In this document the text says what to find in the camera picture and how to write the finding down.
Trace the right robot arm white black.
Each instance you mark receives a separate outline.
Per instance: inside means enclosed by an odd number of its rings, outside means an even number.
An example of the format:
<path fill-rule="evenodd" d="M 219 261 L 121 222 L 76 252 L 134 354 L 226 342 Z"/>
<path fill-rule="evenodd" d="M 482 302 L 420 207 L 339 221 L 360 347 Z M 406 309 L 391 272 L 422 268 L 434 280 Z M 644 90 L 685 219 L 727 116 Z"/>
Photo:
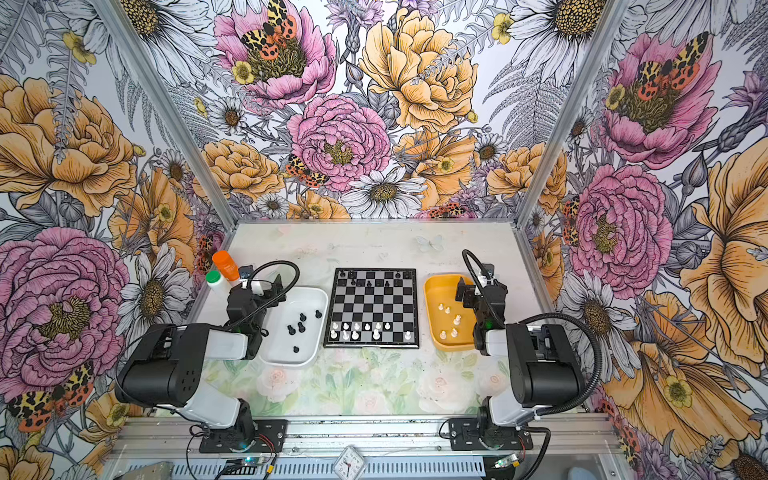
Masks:
<path fill-rule="evenodd" d="M 474 347 L 482 355 L 505 357 L 509 383 L 485 398 L 478 410 L 477 425 L 464 426 L 465 447 L 520 449 L 530 444 L 519 438 L 528 424 L 544 415 L 567 411 L 581 403 L 589 386 L 568 340 L 565 328 L 543 323 L 537 314 L 516 323 L 501 317 L 507 288 L 499 282 L 484 287 L 461 279 L 456 300 L 472 310 Z"/>

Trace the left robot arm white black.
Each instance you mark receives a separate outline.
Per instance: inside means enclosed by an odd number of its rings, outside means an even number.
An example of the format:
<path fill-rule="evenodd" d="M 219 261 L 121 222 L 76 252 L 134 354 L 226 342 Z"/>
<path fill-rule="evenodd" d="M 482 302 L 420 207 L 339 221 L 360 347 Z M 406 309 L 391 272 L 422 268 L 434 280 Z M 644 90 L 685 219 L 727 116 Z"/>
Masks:
<path fill-rule="evenodd" d="M 269 308 L 285 300 L 282 278 L 245 282 L 227 298 L 223 325 L 155 325 L 139 340 L 116 380 L 116 397 L 145 408 L 170 409 L 202 427 L 201 451 L 246 451 L 257 441 L 247 401 L 228 396 L 203 379 L 207 360 L 252 360 L 268 331 Z"/>

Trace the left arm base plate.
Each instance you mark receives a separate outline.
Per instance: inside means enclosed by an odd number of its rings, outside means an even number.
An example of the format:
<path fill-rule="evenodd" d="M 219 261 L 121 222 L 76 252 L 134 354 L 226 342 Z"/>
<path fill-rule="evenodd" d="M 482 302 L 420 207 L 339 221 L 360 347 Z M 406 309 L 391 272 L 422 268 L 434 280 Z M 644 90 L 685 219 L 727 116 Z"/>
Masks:
<path fill-rule="evenodd" d="M 203 454 L 280 453 L 286 439 L 288 421 L 282 419 L 254 420 L 249 426 L 235 425 L 213 429 L 200 442 Z"/>

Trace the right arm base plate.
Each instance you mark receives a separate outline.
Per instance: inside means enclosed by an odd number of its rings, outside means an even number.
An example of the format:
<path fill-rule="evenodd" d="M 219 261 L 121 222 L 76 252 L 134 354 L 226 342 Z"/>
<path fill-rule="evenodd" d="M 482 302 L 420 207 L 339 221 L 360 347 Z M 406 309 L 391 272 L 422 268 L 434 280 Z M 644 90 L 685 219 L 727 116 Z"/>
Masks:
<path fill-rule="evenodd" d="M 453 417 L 440 427 L 453 451 L 523 451 L 533 448 L 532 437 L 514 427 L 499 427 L 477 417 Z"/>

